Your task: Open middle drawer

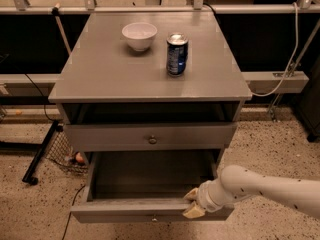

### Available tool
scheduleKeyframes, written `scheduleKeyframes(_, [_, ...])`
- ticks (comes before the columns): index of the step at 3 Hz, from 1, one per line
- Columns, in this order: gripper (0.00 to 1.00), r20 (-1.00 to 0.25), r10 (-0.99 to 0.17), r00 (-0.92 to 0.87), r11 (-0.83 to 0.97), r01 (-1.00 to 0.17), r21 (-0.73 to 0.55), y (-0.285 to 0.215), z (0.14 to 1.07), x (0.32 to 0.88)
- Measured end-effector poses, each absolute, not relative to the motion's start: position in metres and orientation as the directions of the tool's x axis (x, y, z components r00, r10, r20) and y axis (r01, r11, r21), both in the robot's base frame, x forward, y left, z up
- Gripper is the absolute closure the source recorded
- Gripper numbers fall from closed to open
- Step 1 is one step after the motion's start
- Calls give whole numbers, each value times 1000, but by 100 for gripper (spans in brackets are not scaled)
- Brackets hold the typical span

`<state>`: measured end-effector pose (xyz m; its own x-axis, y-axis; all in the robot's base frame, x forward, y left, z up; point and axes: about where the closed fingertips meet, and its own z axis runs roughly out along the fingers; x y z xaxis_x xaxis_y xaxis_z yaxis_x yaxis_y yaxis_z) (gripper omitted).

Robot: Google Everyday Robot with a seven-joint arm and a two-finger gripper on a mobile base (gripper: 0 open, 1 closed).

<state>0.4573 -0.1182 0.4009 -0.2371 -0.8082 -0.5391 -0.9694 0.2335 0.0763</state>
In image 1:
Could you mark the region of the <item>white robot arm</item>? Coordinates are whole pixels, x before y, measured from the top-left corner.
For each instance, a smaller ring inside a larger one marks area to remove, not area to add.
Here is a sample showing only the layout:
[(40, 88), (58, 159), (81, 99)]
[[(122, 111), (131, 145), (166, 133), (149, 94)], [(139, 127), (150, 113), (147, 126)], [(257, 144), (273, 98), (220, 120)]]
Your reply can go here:
[(225, 167), (215, 180), (189, 191), (190, 205), (183, 212), (188, 219), (214, 213), (226, 205), (262, 196), (316, 219), (320, 218), (320, 182), (258, 174), (238, 165)]

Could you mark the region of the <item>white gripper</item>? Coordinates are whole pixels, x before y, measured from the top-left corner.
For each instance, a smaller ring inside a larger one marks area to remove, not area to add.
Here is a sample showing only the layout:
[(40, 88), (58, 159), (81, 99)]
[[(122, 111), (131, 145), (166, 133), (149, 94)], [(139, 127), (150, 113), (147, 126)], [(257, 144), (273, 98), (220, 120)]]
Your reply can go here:
[(200, 218), (205, 215), (205, 211), (214, 213), (220, 210), (226, 203), (227, 197), (219, 180), (206, 181), (199, 188), (193, 188), (184, 197), (184, 200), (192, 202), (183, 212), (183, 216), (188, 219)]

